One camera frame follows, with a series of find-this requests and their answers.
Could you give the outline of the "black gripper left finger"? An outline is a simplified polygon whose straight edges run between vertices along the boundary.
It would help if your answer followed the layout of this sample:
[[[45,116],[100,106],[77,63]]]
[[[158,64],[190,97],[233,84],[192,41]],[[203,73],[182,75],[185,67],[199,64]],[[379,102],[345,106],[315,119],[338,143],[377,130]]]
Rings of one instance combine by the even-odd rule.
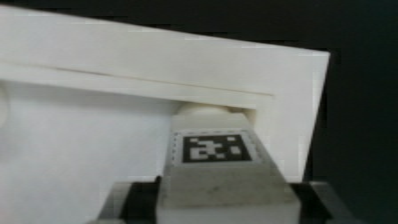
[[[87,224],[157,224],[162,177],[114,184],[98,218]]]

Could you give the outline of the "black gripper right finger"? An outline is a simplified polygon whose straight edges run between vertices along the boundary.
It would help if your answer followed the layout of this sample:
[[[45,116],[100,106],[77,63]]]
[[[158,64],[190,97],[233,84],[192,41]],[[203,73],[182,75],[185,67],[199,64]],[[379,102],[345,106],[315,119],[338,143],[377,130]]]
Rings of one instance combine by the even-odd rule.
[[[327,182],[292,183],[301,199],[299,224],[368,224],[356,216]]]

